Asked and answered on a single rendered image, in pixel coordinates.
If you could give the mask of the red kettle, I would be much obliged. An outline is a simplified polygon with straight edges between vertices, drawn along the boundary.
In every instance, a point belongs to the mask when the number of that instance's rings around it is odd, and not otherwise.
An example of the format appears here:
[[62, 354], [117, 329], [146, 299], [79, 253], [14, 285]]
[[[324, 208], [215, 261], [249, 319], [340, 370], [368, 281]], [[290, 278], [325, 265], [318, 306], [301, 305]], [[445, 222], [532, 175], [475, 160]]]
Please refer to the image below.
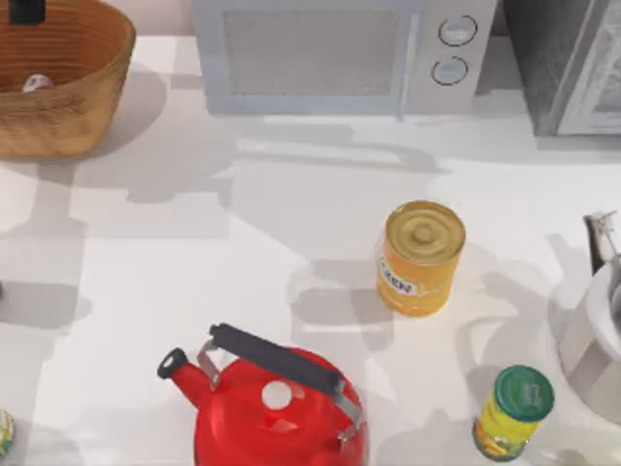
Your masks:
[[193, 466], [368, 466], [366, 415], [336, 366], [227, 323], [209, 335], [196, 364], [175, 348], [157, 368], [197, 410]]

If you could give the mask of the pale microwave oven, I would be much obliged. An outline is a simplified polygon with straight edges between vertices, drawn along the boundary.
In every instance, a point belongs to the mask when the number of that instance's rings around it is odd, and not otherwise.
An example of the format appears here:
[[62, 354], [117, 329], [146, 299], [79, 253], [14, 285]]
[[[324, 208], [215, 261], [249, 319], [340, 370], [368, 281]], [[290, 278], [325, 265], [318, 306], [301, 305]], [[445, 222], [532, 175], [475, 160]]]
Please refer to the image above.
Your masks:
[[221, 115], [454, 115], [498, 0], [191, 0]]

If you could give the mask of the small white can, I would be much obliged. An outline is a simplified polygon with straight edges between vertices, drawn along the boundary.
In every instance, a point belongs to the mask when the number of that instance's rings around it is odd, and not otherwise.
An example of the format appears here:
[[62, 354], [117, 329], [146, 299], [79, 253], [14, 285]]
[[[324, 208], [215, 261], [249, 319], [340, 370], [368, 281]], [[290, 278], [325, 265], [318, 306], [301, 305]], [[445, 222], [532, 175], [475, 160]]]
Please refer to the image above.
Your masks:
[[21, 88], [22, 93], [34, 92], [41, 89], [49, 89], [53, 87], [53, 82], [50, 78], [41, 74], [33, 74], [29, 76]]

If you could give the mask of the microwave oven door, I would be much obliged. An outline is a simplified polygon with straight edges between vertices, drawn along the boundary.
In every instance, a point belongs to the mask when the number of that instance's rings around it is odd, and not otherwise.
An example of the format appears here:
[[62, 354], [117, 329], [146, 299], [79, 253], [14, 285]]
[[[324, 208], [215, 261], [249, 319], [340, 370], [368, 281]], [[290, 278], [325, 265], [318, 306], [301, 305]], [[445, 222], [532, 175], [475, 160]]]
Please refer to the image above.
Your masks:
[[405, 112], [421, 0], [191, 0], [215, 115]]

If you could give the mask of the round microwave knob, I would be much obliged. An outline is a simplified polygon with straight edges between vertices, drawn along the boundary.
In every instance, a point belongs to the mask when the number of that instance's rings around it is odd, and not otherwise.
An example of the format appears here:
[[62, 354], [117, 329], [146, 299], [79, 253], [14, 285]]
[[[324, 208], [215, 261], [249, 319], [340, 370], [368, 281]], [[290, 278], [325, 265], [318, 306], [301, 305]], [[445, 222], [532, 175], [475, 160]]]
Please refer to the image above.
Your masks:
[[437, 61], [431, 69], [431, 78], [441, 86], [453, 86], [460, 83], [469, 74], [469, 65], [461, 57], [451, 56]]
[[463, 47], [476, 35], [476, 20], [467, 15], [445, 19], [439, 28], [439, 38], [448, 47]]

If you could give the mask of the grey cabinet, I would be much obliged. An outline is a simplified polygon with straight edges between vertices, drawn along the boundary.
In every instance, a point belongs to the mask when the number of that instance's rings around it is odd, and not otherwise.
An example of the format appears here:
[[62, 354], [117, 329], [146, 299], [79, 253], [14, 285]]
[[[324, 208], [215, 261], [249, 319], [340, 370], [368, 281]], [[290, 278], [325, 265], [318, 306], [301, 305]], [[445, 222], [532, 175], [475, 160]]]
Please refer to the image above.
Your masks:
[[621, 136], [621, 0], [503, 0], [538, 136]]

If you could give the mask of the white kettle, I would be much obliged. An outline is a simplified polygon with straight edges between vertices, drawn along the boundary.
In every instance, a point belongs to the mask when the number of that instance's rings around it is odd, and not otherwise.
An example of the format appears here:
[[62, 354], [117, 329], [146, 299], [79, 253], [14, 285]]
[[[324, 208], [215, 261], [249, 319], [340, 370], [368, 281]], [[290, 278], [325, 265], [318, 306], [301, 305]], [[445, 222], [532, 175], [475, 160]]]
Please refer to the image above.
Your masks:
[[594, 413], [621, 426], [621, 212], [584, 217], [593, 277], [559, 343], [572, 391]]

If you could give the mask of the black block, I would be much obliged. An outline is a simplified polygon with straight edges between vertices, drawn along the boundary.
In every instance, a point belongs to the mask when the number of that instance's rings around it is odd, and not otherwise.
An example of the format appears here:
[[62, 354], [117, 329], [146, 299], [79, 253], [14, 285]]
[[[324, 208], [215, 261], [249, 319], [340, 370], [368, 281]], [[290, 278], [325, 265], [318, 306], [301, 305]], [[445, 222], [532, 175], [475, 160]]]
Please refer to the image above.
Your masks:
[[8, 0], [9, 24], [36, 26], [46, 21], [46, 0]]

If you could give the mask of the yellow jar with green lid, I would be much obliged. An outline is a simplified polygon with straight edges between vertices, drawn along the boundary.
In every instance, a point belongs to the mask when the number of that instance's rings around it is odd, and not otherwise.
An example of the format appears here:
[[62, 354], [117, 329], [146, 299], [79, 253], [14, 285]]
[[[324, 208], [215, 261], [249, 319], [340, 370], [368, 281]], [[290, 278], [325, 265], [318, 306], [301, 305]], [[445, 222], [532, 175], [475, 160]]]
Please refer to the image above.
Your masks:
[[512, 461], [522, 454], [554, 404], [554, 388], [542, 372], [526, 365], [508, 366], [494, 380], [474, 421], [474, 444], [492, 461]]

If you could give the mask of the woven wooden basket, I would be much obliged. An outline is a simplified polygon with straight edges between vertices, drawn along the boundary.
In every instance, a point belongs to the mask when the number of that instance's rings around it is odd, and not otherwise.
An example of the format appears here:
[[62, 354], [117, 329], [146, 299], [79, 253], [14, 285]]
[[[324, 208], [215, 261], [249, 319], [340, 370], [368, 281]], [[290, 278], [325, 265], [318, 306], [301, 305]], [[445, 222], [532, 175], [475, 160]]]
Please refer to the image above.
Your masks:
[[[46, 21], [9, 24], [0, 0], [0, 159], [76, 158], [103, 139], [136, 42], [130, 18], [103, 0], [46, 0]], [[41, 74], [53, 87], [22, 93]]]

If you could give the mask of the green and white can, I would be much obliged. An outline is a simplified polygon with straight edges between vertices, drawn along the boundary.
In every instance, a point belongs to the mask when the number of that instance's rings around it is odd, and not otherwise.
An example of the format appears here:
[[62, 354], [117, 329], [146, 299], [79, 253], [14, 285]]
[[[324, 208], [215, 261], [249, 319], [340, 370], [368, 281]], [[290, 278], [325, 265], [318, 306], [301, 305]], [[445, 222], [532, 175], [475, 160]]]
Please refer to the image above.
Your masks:
[[0, 459], [4, 458], [12, 449], [15, 436], [15, 422], [13, 417], [0, 409]]

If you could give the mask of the yellow can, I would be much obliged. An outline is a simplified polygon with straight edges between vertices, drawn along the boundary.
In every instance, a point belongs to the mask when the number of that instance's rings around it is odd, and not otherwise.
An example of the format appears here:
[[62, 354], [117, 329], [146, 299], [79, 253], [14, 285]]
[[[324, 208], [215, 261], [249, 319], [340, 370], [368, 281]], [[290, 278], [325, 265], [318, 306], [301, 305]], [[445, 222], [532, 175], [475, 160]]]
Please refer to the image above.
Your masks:
[[462, 219], [446, 206], [417, 200], [397, 207], [385, 221], [377, 260], [380, 298], [406, 316], [439, 311], [465, 243]]

